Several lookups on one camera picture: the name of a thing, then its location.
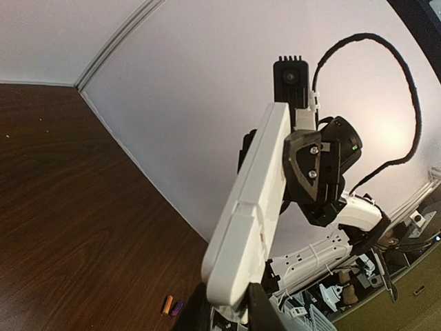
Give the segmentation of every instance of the curved black cable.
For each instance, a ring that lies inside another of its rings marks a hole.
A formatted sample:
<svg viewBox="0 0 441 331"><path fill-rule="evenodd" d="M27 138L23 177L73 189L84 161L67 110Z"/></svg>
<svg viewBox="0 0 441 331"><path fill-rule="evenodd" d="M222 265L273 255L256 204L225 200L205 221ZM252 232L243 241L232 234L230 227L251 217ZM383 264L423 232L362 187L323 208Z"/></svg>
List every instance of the curved black cable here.
<svg viewBox="0 0 441 331"><path fill-rule="evenodd" d="M339 49L346 46L348 43L352 43L354 41L362 41L365 39L373 40L380 45L383 45L385 48L387 48L390 53L392 53L393 57L397 60L397 62L400 64L400 67L402 71L404 72L404 75L406 77L407 84L409 85L409 91L411 93L412 98L412 104L413 108L415 109L415 136L413 138L412 147L410 151L407 153L405 157L402 157L401 159L396 159L392 161L388 161L386 163L383 163L380 167L378 167L376 170L368 174L365 178L363 178L360 182L358 182L357 185L355 185L352 190L355 191L357 188L359 188L361 185L365 184L372 178L374 178L377 174L382 172L384 169L386 169L389 166L397 166L399 164L406 163L412 159L412 157L415 155L416 150L418 148L418 144L420 143L421 138L421 131L422 131L422 117L421 117L421 108L420 108L420 101L418 99L418 93L416 90L415 83L413 82L413 78L411 75L411 71L407 65L407 63L402 58L401 54L396 50L396 48L389 43L386 39L378 36L374 33L358 33L354 34L350 37L344 38L340 40L338 43L336 43L334 46L332 46L326 53L323 55L322 59L318 62L316 72L314 73L314 78L312 81L312 90L315 92L317 87L317 80L318 80L318 73L320 72L320 69L324 66L326 61Z"/></svg>

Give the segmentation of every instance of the white partition panel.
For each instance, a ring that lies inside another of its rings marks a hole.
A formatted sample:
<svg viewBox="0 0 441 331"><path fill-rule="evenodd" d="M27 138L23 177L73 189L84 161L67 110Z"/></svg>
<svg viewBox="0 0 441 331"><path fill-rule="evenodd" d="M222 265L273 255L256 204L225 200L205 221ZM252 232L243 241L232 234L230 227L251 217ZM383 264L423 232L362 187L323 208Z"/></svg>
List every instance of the white partition panel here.
<svg viewBox="0 0 441 331"><path fill-rule="evenodd" d="M2 0L0 81L73 85L143 0Z"/></svg>
<svg viewBox="0 0 441 331"><path fill-rule="evenodd" d="M273 62L301 54L312 76L324 52L356 32L392 42L420 94L416 157L358 191L392 212L441 159L441 87L386 1L168 0L110 57L84 95L153 184L209 240L236 176L243 135L273 100ZM321 116L346 117L365 145L347 173L349 187L407 153L415 116L404 75L382 46L363 41L339 51L318 87ZM295 250L324 232L292 206L279 222L273 253Z"/></svg>

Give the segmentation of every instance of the purple marker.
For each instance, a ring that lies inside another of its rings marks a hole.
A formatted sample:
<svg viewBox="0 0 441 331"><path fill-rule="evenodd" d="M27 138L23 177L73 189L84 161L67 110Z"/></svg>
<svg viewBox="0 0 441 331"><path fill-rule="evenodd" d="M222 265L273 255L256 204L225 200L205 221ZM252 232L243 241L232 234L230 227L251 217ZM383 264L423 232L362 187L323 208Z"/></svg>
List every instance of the purple marker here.
<svg viewBox="0 0 441 331"><path fill-rule="evenodd" d="M182 300L179 300L172 310L172 317L178 316L183 306L184 306L184 302Z"/></svg>

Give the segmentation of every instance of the marker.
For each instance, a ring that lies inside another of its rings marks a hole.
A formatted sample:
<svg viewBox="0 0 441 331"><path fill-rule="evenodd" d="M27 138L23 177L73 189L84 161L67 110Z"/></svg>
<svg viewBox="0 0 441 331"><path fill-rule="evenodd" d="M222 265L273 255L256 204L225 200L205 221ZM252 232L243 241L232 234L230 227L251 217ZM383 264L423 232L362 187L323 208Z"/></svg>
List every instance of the marker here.
<svg viewBox="0 0 441 331"><path fill-rule="evenodd" d="M178 316L183 306L184 306L183 301L179 300L172 310L172 317Z"/></svg>
<svg viewBox="0 0 441 331"><path fill-rule="evenodd" d="M170 308L172 307L172 302L173 302L173 297L171 295L169 295L167 297L167 301L165 302L164 308L163 308L163 315L167 316Z"/></svg>

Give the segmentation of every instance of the dark brown wooden surface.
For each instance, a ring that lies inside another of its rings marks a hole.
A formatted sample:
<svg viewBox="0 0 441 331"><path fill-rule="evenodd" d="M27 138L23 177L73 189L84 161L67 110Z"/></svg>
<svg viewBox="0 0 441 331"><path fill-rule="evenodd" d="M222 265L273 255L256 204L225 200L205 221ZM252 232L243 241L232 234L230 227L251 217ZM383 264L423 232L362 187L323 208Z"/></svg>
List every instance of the dark brown wooden surface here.
<svg viewBox="0 0 441 331"><path fill-rule="evenodd" d="M0 86L0 330L170 330L206 243L73 88Z"/></svg>

